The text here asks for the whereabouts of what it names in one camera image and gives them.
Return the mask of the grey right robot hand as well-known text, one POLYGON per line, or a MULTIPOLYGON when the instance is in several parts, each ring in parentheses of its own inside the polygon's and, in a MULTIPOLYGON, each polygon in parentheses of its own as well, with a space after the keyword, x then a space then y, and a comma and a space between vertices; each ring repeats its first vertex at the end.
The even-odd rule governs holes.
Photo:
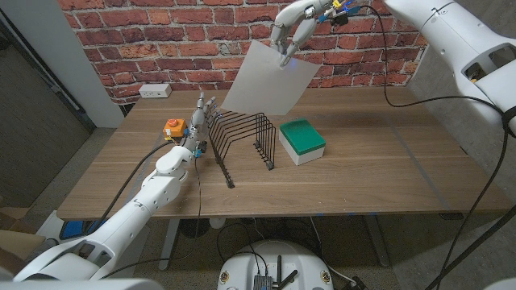
POLYGON ((314 34, 317 25, 315 16, 332 7, 331 0, 300 0, 289 4, 277 14, 270 36, 270 47, 281 54, 281 67, 285 67, 314 34))

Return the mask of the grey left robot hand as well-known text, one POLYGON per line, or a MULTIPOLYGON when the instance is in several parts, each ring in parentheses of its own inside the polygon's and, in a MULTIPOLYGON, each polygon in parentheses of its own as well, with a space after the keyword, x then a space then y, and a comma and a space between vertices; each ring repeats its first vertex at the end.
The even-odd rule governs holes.
POLYGON ((189 132, 182 142, 183 147, 192 151, 208 138, 214 120, 221 114, 215 100, 216 97, 212 97, 206 101, 205 94, 200 92, 197 108, 194 110, 188 126, 189 132))

